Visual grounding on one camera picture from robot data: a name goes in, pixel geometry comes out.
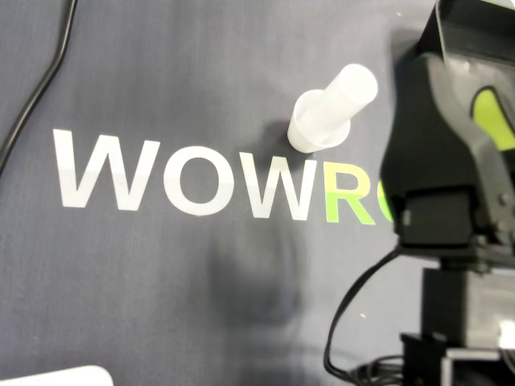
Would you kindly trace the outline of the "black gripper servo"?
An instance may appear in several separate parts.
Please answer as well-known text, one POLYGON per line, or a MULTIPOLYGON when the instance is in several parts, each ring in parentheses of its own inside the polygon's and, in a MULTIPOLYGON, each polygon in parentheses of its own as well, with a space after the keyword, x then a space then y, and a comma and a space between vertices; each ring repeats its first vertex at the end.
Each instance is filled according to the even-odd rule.
POLYGON ((466 188, 406 198, 394 222, 398 251, 442 269, 513 270, 513 125, 492 87, 474 96, 471 116, 437 55, 406 66, 381 164, 386 196, 478 187, 480 200, 466 188))

